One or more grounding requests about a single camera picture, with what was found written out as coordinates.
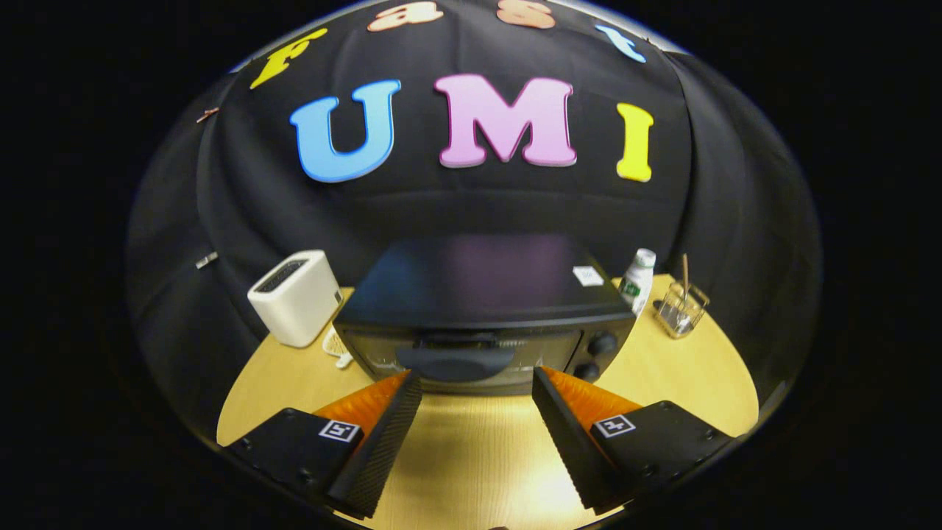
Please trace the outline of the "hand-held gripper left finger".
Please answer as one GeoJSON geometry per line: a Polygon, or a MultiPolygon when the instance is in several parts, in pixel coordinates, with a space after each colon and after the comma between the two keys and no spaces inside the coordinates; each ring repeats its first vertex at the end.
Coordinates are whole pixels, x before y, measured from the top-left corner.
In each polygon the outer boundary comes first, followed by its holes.
{"type": "Polygon", "coordinates": [[[285,407],[225,452],[304,503],[370,519],[422,397],[403,370],[314,412],[285,407]]]}

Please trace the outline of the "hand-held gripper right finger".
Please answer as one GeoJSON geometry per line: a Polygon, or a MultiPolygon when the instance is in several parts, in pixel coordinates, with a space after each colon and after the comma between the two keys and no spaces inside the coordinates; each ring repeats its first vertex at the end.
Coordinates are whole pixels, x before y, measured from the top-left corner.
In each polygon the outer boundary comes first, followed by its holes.
{"type": "Polygon", "coordinates": [[[672,400],[639,405],[549,367],[531,396],[586,509],[601,515],[660,502],[732,437],[672,400]]]}

